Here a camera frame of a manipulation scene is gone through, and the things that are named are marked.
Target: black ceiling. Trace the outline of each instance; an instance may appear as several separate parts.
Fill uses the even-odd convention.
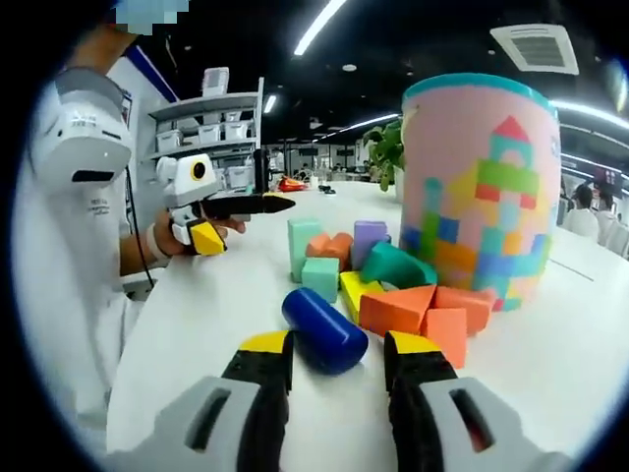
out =
[[[257,78],[265,77],[265,93],[278,95],[275,109],[262,122],[266,143],[285,138],[309,142],[329,127],[398,112],[408,86],[451,72],[505,76],[549,98],[614,110],[603,74],[611,59],[626,57],[627,46],[618,42],[626,24],[614,0],[590,2],[587,9],[568,0],[347,0],[306,54],[293,56],[326,3],[238,0],[219,7],[191,0],[190,11],[179,14],[177,25],[155,28],[140,45],[182,98],[200,95],[208,67],[229,67],[229,91],[255,90]],[[520,72],[488,31],[526,23],[564,25],[580,75]],[[344,72],[344,64],[358,69]],[[322,125],[312,130],[314,118]],[[599,119],[572,112],[560,112],[560,119],[629,144],[629,131]],[[331,140],[349,142],[363,131]],[[629,172],[626,147],[574,130],[562,130],[562,147]]]

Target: shelf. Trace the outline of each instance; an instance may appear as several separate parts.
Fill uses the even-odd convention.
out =
[[[146,155],[142,162],[146,162],[148,160],[159,159],[160,157],[169,156],[169,157],[177,157],[181,155],[188,155],[200,153],[200,152],[221,152],[217,156],[211,156],[212,158],[222,159],[226,157],[234,157],[237,155],[242,155],[246,153],[251,153],[254,151],[254,146],[256,145],[256,138],[244,138],[243,140],[231,140],[231,141],[219,141],[216,143],[203,144],[203,145],[193,145],[193,146],[182,146],[177,147],[176,149],[167,150],[165,152],[156,152],[155,154]],[[246,152],[234,152],[229,153],[229,150],[236,150],[239,148],[250,148],[251,150],[247,150]]]
[[[176,101],[148,113],[157,122],[181,120],[203,113],[231,110],[253,110],[257,106],[258,93],[247,91],[226,93],[218,96],[200,96],[189,100]]]

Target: white tabletop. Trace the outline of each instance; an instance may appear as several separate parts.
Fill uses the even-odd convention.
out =
[[[243,340],[287,327],[280,307],[296,286],[287,218],[316,217],[329,233],[351,233],[357,219],[380,219],[397,241],[401,207],[393,190],[354,182],[333,188],[335,196],[298,192],[290,210],[255,216],[245,235],[230,234],[220,257],[170,264],[118,368],[109,450],[133,449],[150,436],[158,412],[200,378],[220,376]],[[561,229],[550,257],[535,299],[495,314],[469,340],[458,374],[478,378],[514,407],[539,446],[575,456],[613,413],[627,380],[629,263]],[[346,314],[340,297],[336,307]],[[311,372],[295,356],[283,470],[397,470],[380,343],[370,334],[361,364],[334,378]]]

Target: teal rim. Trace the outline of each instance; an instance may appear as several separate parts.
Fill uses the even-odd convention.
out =
[[[406,89],[402,95],[402,107],[404,103],[415,95],[431,89],[440,89],[442,87],[489,87],[493,89],[503,89],[518,95],[525,96],[534,101],[537,105],[543,107],[550,113],[555,120],[558,120],[557,109],[550,101],[536,90],[529,86],[520,84],[499,76],[491,76],[490,74],[444,74],[442,76],[431,77],[421,82],[417,82],[413,86]]]

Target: cable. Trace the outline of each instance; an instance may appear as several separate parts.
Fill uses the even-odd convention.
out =
[[[150,288],[152,289],[155,288],[155,283],[153,282],[153,279],[150,276],[150,272],[148,271],[148,265],[146,264],[144,251],[142,250],[142,242],[140,241],[140,231],[138,230],[138,217],[136,216],[136,203],[134,202],[134,189],[131,186],[131,172],[129,171],[129,166],[127,166],[125,169],[127,170],[127,190],[129,192],[129,202],[131,203],[131,215],[134,221],[134,232],[136,233],[136,241],[138,241],[138,251],[140,251],[140,258],[142,259],[144,272],[146,272],[148,283],[150,284]]]

